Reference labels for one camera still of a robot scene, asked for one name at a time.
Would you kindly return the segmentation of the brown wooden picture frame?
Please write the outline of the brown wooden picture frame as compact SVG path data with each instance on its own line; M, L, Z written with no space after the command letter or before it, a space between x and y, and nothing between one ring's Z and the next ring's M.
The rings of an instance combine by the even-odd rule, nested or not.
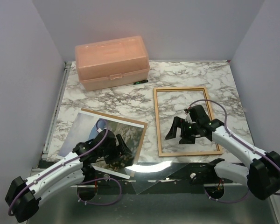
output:
M162 151L161 144L161 130L160 130L160 119L159 119L159 110L158 110L158 92L175 92L175 91L202 91L204 95L203 101L206 102L206 107L211 119L213 119L213 110L206 100L210 99L208 90L206 86L196 86L196 87L156 87L154 88L154 108L155 108L155 119L156 119L156 132L157 132L157 145L159 157L179 157L179 156L207 156L207 155L222 155L224 153L222 147L219 144L216 144L216 151L203 151L203 152L183 152L183 153L164 153Z

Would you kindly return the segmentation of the flower field photo print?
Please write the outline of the flower field photo print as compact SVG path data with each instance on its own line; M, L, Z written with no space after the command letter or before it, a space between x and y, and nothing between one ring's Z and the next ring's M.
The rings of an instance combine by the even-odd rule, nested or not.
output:
M100 112L82 109L76 116L70 131L57 154L60 160L80 142L88 141L94 147L104 136L108 136L91 154L91 165L104 173L129 179L135 172L130 168L138 162L147 124Z

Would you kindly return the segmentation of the brown frame backing board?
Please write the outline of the brown frame backing board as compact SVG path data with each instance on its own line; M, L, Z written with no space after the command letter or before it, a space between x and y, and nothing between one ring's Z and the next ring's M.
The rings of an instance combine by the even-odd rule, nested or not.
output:
M103 168L118 173L124 173L125 167L131 166L138 161L147 123L82 109L77 115L77 121L80 122L79 139L82 142L94 139L97 136L96 122L99 119L104 119L108 122L107 127L109 133L114 133L114 135L120 134L122 136L124 142L132 151L132 154L122 155L118 160L110 164L106 164L100 157L97 162L94 163L94 166L96 168Z

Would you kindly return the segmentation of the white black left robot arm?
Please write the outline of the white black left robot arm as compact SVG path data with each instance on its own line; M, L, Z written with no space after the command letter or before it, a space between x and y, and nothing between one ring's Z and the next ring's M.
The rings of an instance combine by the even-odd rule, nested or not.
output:
M54 193L72 185L90 184L95 178L92 164L102 159L106 164L132 155L120 134L107 129L94 139L77 143L59 162L26 179L18 176L12 180L5 201L8 215L21 223L30 219L42 203Z

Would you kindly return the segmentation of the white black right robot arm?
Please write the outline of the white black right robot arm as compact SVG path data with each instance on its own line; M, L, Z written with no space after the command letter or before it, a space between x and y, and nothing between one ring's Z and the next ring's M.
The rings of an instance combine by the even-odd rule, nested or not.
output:
M205 137L223 146L243 163L240 166L221 158L209 162L205 171L209 182L229 179L247 186L249 192L260 200L280 195L280 155L275 151L266 152L242 140L218 119L193 118L189 122L174 117L165 139L175 138L177 129L181 130L181 144L194 144L197 137Z

